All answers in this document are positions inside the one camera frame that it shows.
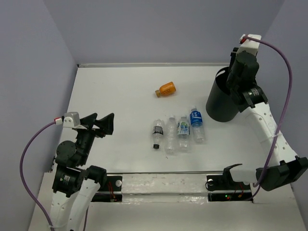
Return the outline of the black label clear bottle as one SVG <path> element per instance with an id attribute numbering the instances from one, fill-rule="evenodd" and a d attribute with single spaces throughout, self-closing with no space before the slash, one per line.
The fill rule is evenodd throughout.
<path id="1" fill-rule="evenodd" d="M 153 124 L 152 138 L 153 138 L 153 149 L 158 150 L 161 146 L 164 138 L 164 121 L 157 119 Z"/>

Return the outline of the orange juice bottle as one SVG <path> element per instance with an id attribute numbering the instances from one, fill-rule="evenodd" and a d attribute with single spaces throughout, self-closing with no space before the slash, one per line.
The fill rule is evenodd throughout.
<path id="1" fill-rule="evenodd" d="M 159 97 L 165 97 L 169 96 L 176 92 L 176 87 L 173 82 L 169 82 L 167 84 L 164 84 L 161 86 L 158 90 L 155 91 L 156 96 Z"/>

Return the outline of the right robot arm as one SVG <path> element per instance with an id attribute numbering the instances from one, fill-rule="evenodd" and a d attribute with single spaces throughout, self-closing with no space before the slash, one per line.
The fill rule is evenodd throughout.
<path id="1" fill-rule="evenodd" d="M 258 183 L 272 191 L 297 181 L 308 168 L 308 159 L 299 157 L 288 144 L 270 111 L 268 99 L 257 85 L 259 64 L 255 55 L 246 51 L 231 56 L 226 88 L 230 98 L 254 131 L 265 155 L 261 166 L 253 164 L 246 182 Z"/>

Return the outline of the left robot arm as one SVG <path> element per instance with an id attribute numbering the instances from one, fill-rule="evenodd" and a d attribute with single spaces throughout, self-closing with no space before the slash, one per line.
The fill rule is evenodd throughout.
<path id="1" fill-rule="evenodd" d="M 97 113 L 80 118 L 77 112 L 66 113 L 55 123 L 77 132 L 75 141 L 63 141 L 56 149 L 57 164 L 52 185 L 51 228 L 56 231 L 77 231 L 90 202 L 107 182 L 106 169 L 87 162 L 95 138 L 104 138 L 114 131 L 113 113 L 97 119 Z"/>

